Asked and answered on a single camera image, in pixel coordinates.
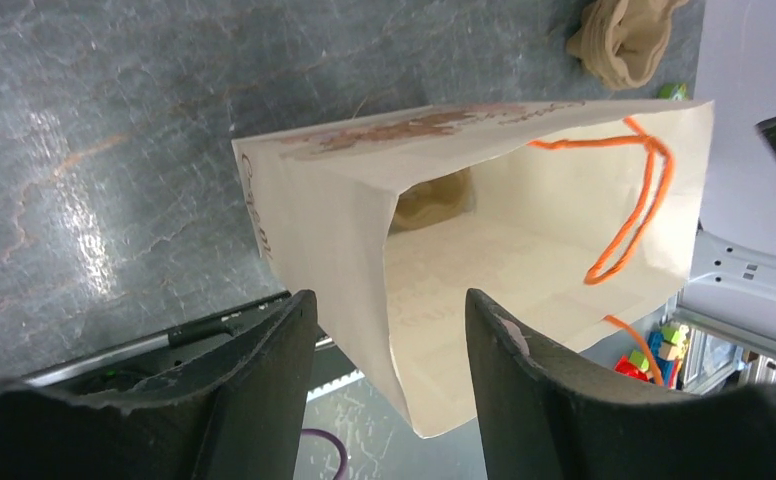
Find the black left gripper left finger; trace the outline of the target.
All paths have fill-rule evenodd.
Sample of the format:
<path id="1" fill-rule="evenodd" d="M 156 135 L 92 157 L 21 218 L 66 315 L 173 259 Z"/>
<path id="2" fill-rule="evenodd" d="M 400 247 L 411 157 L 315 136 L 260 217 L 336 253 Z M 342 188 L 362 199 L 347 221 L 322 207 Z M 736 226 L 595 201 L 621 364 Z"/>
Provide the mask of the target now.
<path id="1" fill-rule="evenodd" d="M 302 290 L 257 326 L 126 390 L 0 379 L 0 479 L 289 479 L 317 336 Z"/>

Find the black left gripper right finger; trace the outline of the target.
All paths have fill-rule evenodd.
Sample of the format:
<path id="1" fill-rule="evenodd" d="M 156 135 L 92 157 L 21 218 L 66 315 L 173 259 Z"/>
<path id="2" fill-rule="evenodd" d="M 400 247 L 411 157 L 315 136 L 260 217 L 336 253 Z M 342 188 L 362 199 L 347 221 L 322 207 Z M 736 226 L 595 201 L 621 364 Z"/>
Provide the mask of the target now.
<path id="1" fill-rule="evenodd" d="M 692 395 L 604 368 L 466 295 L 491 479 L 776 479 L 776 384 Z"/>

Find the paper takeout bag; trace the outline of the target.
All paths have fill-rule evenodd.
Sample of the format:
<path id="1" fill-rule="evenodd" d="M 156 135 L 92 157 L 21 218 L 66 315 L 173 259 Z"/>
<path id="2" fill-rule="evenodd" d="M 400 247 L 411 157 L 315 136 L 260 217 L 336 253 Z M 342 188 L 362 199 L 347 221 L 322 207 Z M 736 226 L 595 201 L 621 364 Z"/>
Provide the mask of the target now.
<path id="1" fill-rule="evenodd" d="M 711 102 L 428 106 L 236 139 L 260 254 L 422 438 L 476 414 L 465 296 L 580 352 L 687 282 Z M 460 215 L 395 231 L 399 196 L 469 168 Z"/>

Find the single cardboard cup carrier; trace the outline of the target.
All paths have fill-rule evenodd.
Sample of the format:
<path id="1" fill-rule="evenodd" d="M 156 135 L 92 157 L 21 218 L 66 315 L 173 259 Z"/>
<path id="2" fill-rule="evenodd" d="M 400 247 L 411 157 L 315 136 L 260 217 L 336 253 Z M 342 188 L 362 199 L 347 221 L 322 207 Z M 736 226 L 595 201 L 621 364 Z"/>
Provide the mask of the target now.
<path id="1" fill-rule="evenodd" d="M 411 231 L 450 220 L 465 211 L 472 191 L 469 168 L 418 183 L 399 196 L 391 228 Z"/>

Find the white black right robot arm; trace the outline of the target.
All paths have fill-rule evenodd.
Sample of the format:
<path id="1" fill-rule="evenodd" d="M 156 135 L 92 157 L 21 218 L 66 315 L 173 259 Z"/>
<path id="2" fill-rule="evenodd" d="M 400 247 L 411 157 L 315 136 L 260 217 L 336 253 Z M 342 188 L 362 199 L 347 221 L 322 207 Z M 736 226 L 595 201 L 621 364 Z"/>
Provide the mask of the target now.
<path id="1" fill-rule="evenodd" d="M 762 140 L 776 157 L 776 117 L 756 124 Z M 776 256 L 742 247 L 697 227 L 689 286 L 710 285 L 776 303 Z M 735 326 L 684 305 L 692 322 L 700 328 L 738 343 L 762 357 L 776 360 L 776 338 L 758 330 Z"/>

